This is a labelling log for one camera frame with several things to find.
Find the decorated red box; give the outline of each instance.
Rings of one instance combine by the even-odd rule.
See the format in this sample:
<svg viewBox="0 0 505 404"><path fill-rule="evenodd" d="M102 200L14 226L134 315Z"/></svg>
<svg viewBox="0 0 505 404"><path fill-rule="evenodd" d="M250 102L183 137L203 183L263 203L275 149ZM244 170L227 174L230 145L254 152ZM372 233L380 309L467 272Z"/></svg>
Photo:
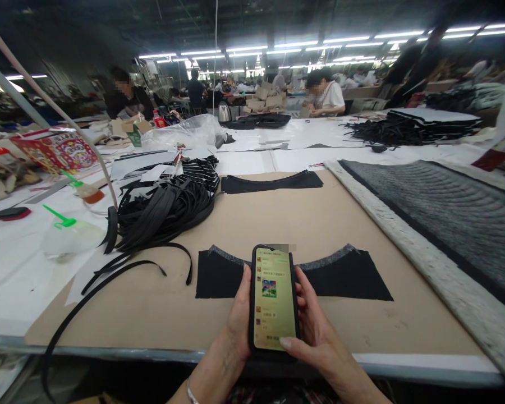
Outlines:
<svg viewBox="0 0 505 404"><path fill-rule="evenodd" d="M97 162L90 146L74 131L52 128L14 136L10 140L52 174L61 174L61 169L75 173Z"/></svg>

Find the metal pole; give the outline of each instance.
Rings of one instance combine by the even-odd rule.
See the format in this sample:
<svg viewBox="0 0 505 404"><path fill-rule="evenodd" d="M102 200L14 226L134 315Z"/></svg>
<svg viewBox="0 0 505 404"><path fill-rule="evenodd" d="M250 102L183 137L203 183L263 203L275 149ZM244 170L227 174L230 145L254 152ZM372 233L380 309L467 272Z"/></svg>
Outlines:
<svg viewBox="0 0 505 404"><path fill-rule="evenodd" d="M32 105L19 93L15 87L7 80L7 78L0 72L0 87L6 91L10 97L15 101L19 107L21 107L24 112L28 114L30 118L34 120L43 129L50 128L51 126L47 123L45 119L35 110Z"/></svg>

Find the green lid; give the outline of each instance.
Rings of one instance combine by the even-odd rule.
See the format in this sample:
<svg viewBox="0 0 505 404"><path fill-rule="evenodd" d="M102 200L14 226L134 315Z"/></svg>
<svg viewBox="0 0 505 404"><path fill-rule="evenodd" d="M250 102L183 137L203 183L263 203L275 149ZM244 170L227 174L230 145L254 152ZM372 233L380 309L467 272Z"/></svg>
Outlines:
<svg viewBox="0 0 505 404"><path fill-rule="evenodd" d="M57 211L49 208L47 205L43 205L43 207L62 220L62 223L54 224L54 227L57 229L61 229L62 227L71 227L77 222L77 219L66 218L65 216L60 215Z"/></svg>
<svg viewBox="0 0 505 404"><path fill-rule="evenodd" d="M83 183L83 182L76 180L74 177L70 176L70 175L69 175L66 171L62 170L62 172L63 172L63 173L64 173L67 177L69 177L69 179L72 181L72 182L70 183L70 185L71 185L71 186L74 186L74 187L77 187L77 188L78 188L78 187L81 187L82 185L84 185L84 183Z"/></svg>

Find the chat app interface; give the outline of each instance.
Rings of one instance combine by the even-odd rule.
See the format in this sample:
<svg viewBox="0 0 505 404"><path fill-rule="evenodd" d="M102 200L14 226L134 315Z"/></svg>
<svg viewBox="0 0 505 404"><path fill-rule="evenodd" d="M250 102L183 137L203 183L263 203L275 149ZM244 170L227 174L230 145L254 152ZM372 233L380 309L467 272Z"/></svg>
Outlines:
<svg viewBox="0 0 505 404"><path fill-rule="evenodd" d="M254 265L254 346L284 351L279 338L295 337L290 256L258 248Z"/></svg>

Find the black shirt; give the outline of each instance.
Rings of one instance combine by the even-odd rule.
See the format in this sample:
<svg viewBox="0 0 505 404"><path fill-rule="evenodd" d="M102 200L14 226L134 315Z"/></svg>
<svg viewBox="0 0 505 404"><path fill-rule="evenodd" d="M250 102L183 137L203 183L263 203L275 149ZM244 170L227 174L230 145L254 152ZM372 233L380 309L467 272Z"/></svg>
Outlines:
<svg viewBox="0 0 505 404"><path fill-rule="evenodd" d="M400 84L403 82L406 74L421 57L421 49L420 45L415 44L402 51L393 67L391 67L386 82L390 84Z"/></svg>
<svg viewBox="0 0 505 404"><path fill-rule="evenodd" d="M202 108L202 94L204 93L204 85L198 79L191 79L187 84L189 92L189 101L193 108Z"/></svg>
<svg viewBox="0 0 505 404"><path fill-rule="evenodd" d="M411 71L409 82L418 83L427 78L438 67L443 57L443 48L441 45L436 47L426 46L421 54L421 58L415 64Z"/></svg>
<svg viewBox="0 0 505 404"><path fill-rule="evenodd" d="M153 104L142 87L133 87L133 98L129 99L124 93L116 91L115 93L105 97L107 104L107 113L111 119L116 119L118 114L125 109L130 117L137 115L139 112L144 115L147 121L153 119Z"/></svg>

